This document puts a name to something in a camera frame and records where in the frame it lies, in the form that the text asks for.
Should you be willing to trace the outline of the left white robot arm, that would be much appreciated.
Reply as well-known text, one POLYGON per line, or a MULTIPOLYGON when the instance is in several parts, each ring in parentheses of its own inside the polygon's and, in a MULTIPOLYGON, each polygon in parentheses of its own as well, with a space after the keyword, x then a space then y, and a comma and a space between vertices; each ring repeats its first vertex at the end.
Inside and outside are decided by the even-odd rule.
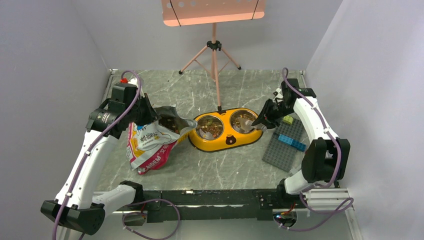
POLYGON ((150 124, 159 116, 147 94, 137 85, 119 82, 88 118, 83 144, 72 171, 53 200, 45 200, 40 211, 48 219, 85 235, 94 235, 105 218, 127 206, 139 209, 145 200, 143 186, 124 180, 116 188, 94 196, 101 170, 131 123, 150 124))

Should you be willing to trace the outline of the pet food bag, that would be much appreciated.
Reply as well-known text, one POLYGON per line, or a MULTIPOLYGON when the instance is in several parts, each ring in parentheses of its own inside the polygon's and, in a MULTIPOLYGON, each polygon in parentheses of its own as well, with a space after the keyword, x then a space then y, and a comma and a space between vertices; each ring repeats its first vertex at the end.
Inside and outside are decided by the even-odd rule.
POLYGON ((126 156, 131 170, 144 175, 158 170, 168 161, 172 149, 197 126, 194 119, 182 118, 175 105, 155 108, 160 119, 145 125, 130 123, 126 156))

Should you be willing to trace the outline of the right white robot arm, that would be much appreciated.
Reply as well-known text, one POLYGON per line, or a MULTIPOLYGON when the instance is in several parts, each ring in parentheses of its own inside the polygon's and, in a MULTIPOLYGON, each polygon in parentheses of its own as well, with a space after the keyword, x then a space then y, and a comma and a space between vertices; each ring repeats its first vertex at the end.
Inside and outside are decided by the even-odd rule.
POLYGON ((284 79, 280 98, 268 99, 253 128, 274 129, 283 117, 295 113, 309 138, 301 169, 284 180, 284 189, 276 193, 276 202, 288 208, 295 202, 295 194, 314 187, 328 188, 345 176, 351 144, 340 138, 321 112, 315 92, 311 88, 296 88, 284 79))

